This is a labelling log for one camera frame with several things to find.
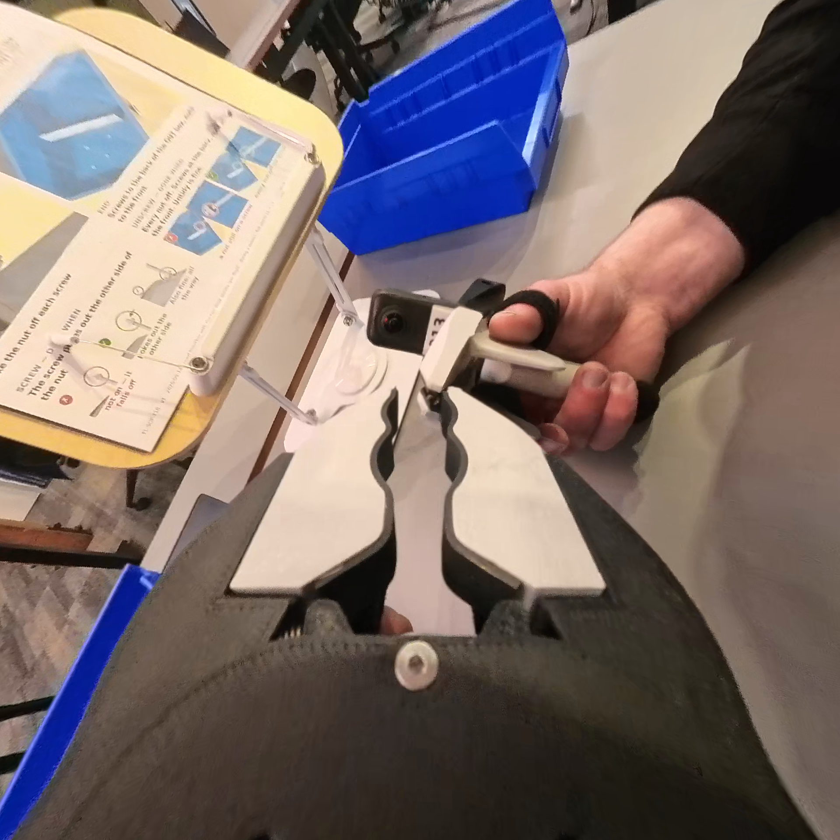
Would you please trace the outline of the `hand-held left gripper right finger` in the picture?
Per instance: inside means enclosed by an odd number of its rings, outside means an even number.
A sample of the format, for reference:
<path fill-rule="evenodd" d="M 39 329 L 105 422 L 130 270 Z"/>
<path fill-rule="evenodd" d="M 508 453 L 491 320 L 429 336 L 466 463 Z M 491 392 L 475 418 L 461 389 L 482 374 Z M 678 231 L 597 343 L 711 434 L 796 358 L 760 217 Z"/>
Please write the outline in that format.
<path fill-rule="evenodd" d="M 464 600 L 598 596 L 606 584 L 540 445 L 452 387 L 442 396 L 444 572 Z"/>

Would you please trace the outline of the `blue plastic bin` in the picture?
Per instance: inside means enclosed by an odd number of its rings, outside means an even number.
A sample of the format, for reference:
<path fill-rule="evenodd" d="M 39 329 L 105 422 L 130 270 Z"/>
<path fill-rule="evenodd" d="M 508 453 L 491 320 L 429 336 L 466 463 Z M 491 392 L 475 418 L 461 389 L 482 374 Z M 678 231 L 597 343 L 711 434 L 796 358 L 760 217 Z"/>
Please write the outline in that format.
<path fill-rule="evenodd" d="M 1 835 L 10 838 L 46 789 L 59 767 L 118 641 L 159 572 L 126 565 L 68 674 L 53 697 L 2 707 L 2 720 L 45 713 L 28 748 L 2 757 L 2 774 L 11 773 L 1 803 Z"/>
<path fill-rule="evenodd" d="M 320 225 L 363 256 L 526 212 L 569 63 L 553 3 L 516 1 L 375 84 Z"/>

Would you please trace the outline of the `dark office chair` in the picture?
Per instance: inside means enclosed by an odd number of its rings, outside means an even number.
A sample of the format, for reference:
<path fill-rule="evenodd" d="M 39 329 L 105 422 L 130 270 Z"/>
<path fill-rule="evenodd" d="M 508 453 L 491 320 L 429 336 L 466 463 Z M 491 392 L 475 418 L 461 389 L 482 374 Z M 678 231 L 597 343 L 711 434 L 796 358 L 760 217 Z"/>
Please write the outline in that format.
<path fill-rule="evenodd" d="M 350 12 L 358 11 L 361 2 L 295 2 L 289 20 L 280 27 L 281 45 L 273 59 L 276 70 L 286 70 L 301 46 L 323 53 L 331 66 L 339 90 L 350 100 L 365 102 L 373 86 L 382 78 L 372 62 L 373 53 L 385 46 L 394 55 L 400 52 L 398 36 L 405 21 L 384 35 L 363 41 L 354 34 Z"/>

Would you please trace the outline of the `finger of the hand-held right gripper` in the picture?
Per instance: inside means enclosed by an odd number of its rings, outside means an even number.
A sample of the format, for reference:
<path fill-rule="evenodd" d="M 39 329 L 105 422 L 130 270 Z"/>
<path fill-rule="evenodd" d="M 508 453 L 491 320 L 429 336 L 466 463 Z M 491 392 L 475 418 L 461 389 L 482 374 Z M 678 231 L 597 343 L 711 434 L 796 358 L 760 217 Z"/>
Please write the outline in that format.
<path fill-rule="evenodd" d="M 481 361 L 471 343 L 485 327 L 486 317 L 477 310 L 457 308 L 449 313 L 419 366 L 423 396 L 441 396 L 451 386 L 467 392 L 476 388 Z"/>

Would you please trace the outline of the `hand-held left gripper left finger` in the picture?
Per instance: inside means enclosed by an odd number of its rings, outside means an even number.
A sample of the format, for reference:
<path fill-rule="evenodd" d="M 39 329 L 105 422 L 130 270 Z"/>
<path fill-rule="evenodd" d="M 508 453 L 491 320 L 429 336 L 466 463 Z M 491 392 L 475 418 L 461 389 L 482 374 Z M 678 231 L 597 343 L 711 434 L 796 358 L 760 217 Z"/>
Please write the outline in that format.
<path fill-rule="evenodd" d="M 301 596 L 377 551 L 392 534 L 396 388 L 316 427 L 292 454 L 229 587 Z"/>

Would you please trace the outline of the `person's right forearm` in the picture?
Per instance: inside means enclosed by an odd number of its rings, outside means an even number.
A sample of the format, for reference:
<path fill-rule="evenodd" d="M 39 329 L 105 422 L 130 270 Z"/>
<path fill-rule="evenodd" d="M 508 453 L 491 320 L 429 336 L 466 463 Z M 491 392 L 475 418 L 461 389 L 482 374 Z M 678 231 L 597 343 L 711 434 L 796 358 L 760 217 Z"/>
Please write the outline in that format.
<path fill-rule="evenodd" d="M 839 2 L 781 2 L 710 120 L 638 208 L 689 198 L 739 241 L 746 270 L 839 207 Z"/>

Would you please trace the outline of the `person's right hand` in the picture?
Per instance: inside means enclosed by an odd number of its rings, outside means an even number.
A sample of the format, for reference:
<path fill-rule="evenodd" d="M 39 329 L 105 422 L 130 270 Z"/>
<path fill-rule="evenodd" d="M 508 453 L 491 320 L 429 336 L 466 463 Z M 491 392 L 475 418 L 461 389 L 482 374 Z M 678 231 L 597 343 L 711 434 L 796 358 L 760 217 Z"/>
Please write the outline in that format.
<path fill-rule="evenodd" d="M 673 198 L 643 210 L 582 271 L 533 283 L 528 291 L 551 298 L 561 315 L 547 351 L 581 365 L 564 398 L 521 397 L 543 450 L 616 446 L 669 338 L 741 275 L 745 259 L 717 215 Z"/>

